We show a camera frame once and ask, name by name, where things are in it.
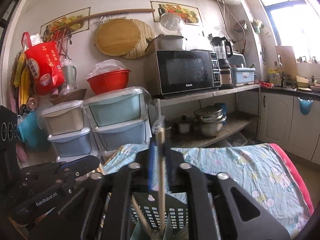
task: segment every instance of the red plastic bag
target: red plastic bag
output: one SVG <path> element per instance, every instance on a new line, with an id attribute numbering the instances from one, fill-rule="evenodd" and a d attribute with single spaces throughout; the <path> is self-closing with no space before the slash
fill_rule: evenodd
<path id="1" fill-rule="evenodd" d="M 64 75 L 56 43 L 44 42 L 32 46 L 28 32 L 23 33 L 21 44 L 27 42 L 25 51 L 29 69 L 36 83 L 38 95 L 44 96 L 64 83 Z"/>

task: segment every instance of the framed fruit decal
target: framed fruit decal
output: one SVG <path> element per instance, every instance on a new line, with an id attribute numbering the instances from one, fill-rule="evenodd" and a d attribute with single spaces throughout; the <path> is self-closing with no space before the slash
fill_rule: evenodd
<path id="1" fill-rule="evenodd" d="M 50 41 L 52 39 L 56 39 L 59 36 L 67 35 L 68 33 L 79 33 L 83 31 L 89 30 L 90 20 L 86 20 L 83 22 L 78 22 L 76 24 L 72 24 L 72 21 L 89 16 L 90 8 L 87 7 L 84 9 L 80 9 L 63 16 L 60 16 L 46 24 L 42 25 L 40 28 L 40 36 L 43 41 Z"/>
<path id="2" fill-rule="evenodd" d="M 156 10 L 153 12 L 154 22 L 160 22 L 161 15 L 170 12 L 179 15 L 186 24 L 202 26 L 199 9 L 196 7 L 158 1 L 150 1 L 150 4 L 151 8 Z"/>

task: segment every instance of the light blue patterned cloth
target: light blue patterned cloth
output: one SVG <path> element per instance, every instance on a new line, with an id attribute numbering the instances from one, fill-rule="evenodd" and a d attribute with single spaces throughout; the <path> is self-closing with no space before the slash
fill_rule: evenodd
<path id="1" fill-rule="evenodd" d="M 115 157 L 104 166 L 105 172 L 117 172 L 122 166 L 134 161 L 138 152 L 146 149 L 148 145 L 122 146 Z M 198 167 L 202 172 L 229 173 L 288 230 L 292 239 L 307 223 L 310 214 L 303 195 L 284 162 L 269 144 L 173 150 L 181 152 L 186 162 Z M 152 189 L 156 190 L 157 161 L 154 165 Z M 184 203 L 187 202 L 185 193 L 170 195 Z"/>

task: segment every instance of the black countertop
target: black countertop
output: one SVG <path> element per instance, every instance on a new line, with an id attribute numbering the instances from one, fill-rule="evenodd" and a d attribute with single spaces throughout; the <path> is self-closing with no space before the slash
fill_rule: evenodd
<path id="1" fill-rule="evenodd" d="M 286 88 L 261 88 L 261 92 L 264 93 L 273 93 L 273 94 L 283 94 L 283 95 L 289 95 L 289 96 L 295 96 L 295 97 L 302 97 L 302 98 L 312 98 L 313 100 L 320 101 L 320 93 L 314 93 L 314 92 L 303 92 L 298 89 L 286 89 Z"/>

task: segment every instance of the blender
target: blender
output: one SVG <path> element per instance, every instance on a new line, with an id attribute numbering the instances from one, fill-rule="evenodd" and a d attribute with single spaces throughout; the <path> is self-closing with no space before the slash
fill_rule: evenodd
<path id="1" fill-rule="evenodd" d="M 226 37 L 213 37 L 211 45 L 218 56 L 221 89 L 234 88 L 232 69 L 228 61 L 233 55 L 230 41 Z M 227 47 L 230 49 L 230 54 L 227 53 Z"/>

